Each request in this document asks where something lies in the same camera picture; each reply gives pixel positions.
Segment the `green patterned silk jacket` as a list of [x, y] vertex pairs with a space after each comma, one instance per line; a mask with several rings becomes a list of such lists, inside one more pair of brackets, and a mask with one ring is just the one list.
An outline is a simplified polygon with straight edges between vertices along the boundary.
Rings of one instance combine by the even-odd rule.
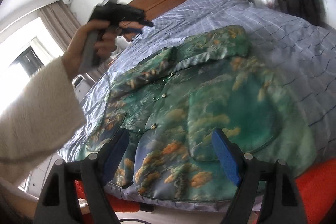
[[313, 134], [289, 89], [250, 47], [244, 28], [233, 25], [144, 59], [112, 83], [85, 150], [97, 152], [127, 129], [129, 145], [112, 183], [155, 200], [233, 197], [212, 145], [216, 128], [243, 152], [284, 159], [302, 174], [316, 157]]

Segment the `beige window curtain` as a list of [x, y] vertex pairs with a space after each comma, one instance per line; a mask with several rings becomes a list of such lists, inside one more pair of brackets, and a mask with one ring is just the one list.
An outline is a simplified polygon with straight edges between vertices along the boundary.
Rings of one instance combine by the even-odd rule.
[[82, 28], [63, 1], [57, 1], [39, 9], [39, 15], [56, 44], [63, 50], [62, 61], [66, 66], [70, 79], [81, 75], [92, 86], [106, 72], [106, 66], [88, 69], [79, 73], [79, 66], [83, 59], [84, 42], [88, 28]]

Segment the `red fuzzy trousers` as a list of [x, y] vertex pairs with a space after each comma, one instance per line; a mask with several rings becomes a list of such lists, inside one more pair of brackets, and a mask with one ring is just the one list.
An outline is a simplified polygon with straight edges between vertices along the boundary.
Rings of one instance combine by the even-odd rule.
[[[335, 203], [335, 158], [319, 163], [309, 168], [296, 178], [307, 216], [307, 223], [321, 223]], [[75, 181], [78, 198], [86, 200], [84, 186], [81, 181]], [[118, 199], [106, 194], [112, 209], [120, 213], [135, 213], [140, 210], [140, 203]], [[84, 209], [84, 223], [94, 223], [88, 209]]]

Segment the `blue plaid duvet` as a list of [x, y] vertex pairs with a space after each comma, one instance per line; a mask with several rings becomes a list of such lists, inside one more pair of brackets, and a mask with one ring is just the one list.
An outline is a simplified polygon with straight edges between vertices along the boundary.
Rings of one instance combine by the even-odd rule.
[[[335, 32], [245, 0], [188, 0], [153, 23], [154, 27], [143, 28], [82, 101], [86, 123], [59, 151], [65, 161], [82, 160], [92, 153], [85, 150], [85, 143], [102, 122], [110, 88], [118, 76], [160, 50], [180, 46], [190, 36], [233, 25], [244, 28], [251, 54], [289, 89], [313, 134], [316, 157], [312, 165], [335, 157]], [[133, 186], [116, 186], [112, 180], [107, 192], [124, 200], [202, 211], [223, 211], [233, 198], [155, 200], [137, 194]]]

